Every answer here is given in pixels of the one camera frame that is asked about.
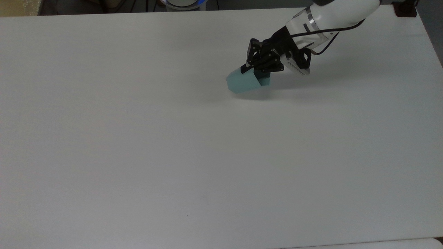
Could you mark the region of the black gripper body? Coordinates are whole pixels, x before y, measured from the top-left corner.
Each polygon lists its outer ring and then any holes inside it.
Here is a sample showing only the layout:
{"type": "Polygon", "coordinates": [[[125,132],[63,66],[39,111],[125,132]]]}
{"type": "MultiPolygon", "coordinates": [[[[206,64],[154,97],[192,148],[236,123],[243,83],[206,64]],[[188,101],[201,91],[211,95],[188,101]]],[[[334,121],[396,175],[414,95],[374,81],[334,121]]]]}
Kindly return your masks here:
{"type": "Polygon", "coordinates": [[[283,62],[291,59],[297,66],[300,56],[300,50],[284,26],[262,42],[259,51],[259,68],[284,68],[283,62]]]}

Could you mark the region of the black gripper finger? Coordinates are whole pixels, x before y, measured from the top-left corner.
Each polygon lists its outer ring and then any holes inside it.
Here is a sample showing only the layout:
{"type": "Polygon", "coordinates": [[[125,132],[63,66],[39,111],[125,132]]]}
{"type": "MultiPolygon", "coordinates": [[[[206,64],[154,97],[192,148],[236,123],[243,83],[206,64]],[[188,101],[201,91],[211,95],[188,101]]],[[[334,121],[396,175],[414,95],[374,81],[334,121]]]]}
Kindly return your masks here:
{"type": "Polygon", "coordinates": [[[255,38],[250,39],[245,63],[240,67],[240,72],[242,74],[246,73],[256,65],[260,58],[260,49],[261,42],[255,38]]]}
{"type": "Polygon", "coordinates": [[[284,65],[280,62],[273,62],[272,64],[266,63],[259,66],[255,66],[254,75],[258,78],[270,77],[273,72],[281,72],[284,70],[284,65]]]}

